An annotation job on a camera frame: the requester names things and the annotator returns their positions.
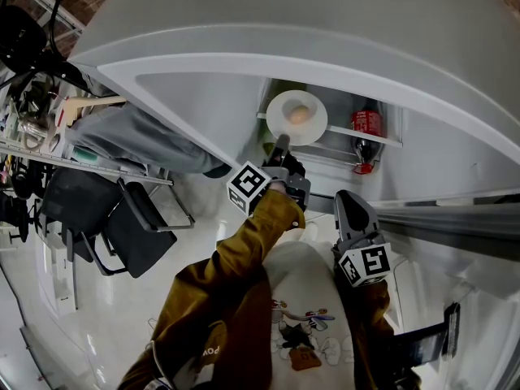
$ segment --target black chair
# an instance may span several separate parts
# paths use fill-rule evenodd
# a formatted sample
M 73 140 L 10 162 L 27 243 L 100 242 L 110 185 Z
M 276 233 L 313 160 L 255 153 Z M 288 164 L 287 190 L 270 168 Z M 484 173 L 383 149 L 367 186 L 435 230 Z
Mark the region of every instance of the black chair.
M 170 188 L 188 218 L 186 225 L 168 227 L 142 184 L 125 184 L 122 179 L 115 184 L 91 172 L 60 168 L 47 186 L 41 213 L 62 223 L 69 261 L 78 254 L 94 261 L 103 275 L 127 271 L 137 278 L 175 244 L 171 231 L 192 228 L 195 222 Z M 98 234 L 123 269 L 103 265 L 95 251 Z
M 65 80 L 84 91 L 90 89 L 81 72 L 59 53 L 54 40 L 54 24 L 62 0 L 56 0 L 49 21 L 49 49 L 43 28 L 27 12 L 17 6 L 0 3 L 0 60 L 15 75 L 0 84 L 0 89 L 14 81 L 22 80 L 14 99 L 18 99 L 28 83 L 38 72 Z

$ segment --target red label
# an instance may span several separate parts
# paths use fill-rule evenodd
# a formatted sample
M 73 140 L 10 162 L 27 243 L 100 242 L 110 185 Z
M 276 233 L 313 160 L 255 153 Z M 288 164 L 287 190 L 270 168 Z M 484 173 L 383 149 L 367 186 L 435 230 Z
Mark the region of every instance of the red label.
M 383 135 L 381 115 L 377 111 L 366 110 L 353 113 L 351 127 L 356 132 L 379 137 Z

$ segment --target brown jacket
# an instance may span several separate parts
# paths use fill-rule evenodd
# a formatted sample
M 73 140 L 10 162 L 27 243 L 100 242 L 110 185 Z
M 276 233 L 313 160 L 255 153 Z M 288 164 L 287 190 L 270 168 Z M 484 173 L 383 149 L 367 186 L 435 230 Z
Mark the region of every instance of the brown jacket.
M 305 226 L 296 202 L 270 190 L 210 259 L 185 267 L 175 277 L 152 335 L 155 357 L 169 379 L 195 357 L 199 368 L 214 363 L 211 388 L 269 388 L 271 289 L 262 262 L 293 222 Z M 383 317 L 387 285 L 352 289 L 342 275 L 336 276 L 336 285 L 353 337 L 356 388 L 381 388 L 377 383 L 384 369 L 371 349 L 393 334 Z M 119 389 L 141 390 L 161 376 L 147 348 Z

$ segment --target egg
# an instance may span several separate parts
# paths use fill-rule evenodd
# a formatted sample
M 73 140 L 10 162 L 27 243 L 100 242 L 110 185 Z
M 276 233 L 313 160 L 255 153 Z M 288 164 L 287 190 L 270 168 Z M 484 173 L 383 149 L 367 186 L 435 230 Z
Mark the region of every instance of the egg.
M 289 121 L 291 124 L 303 124 L 310 118 L 309 107 L 297 106 L 294 107 L 289 114 Z

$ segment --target person's hand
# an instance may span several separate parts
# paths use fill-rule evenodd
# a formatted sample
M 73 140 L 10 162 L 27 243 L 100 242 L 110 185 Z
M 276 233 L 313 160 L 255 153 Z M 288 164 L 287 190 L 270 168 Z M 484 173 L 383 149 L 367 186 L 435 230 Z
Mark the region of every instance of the person's hand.
M 278 191 L 279 193 L 288 196 L 287 192 L 285 191 L 285 184 L 283 182 L 280 182 L 279 180 L 271 182 L 269 185 L 269 189 L 272 189 L 273 191 Z

